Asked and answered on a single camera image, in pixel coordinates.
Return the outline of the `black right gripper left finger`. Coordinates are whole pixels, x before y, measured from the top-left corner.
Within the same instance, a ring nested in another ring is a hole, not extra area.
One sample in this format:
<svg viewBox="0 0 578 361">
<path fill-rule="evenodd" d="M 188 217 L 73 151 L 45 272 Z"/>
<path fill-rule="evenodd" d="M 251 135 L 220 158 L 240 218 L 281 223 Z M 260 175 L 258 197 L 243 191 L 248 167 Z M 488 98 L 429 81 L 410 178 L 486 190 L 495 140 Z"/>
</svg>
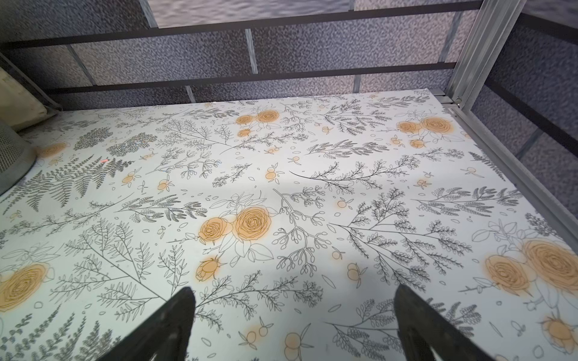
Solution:
<svg viewBox="0 0 578 361">
<path fill-rule="evenodd" d="M 101 360 L 184 360 L 194 325 L 196 298 L 179 290 Z"/>
</svg>

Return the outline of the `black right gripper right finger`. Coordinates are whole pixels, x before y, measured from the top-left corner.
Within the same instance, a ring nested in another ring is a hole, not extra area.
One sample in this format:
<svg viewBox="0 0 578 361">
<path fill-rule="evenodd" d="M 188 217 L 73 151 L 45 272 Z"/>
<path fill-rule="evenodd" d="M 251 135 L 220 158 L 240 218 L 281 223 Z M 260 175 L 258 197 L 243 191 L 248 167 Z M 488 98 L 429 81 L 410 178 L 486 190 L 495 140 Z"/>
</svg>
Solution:
<svg viewBox="0 0 578 361">
<path fill-rule="evenodd" d="M 397 288 L 394 313 L 407 360 L 492 360 L 408 286 Z"/>
</svg>

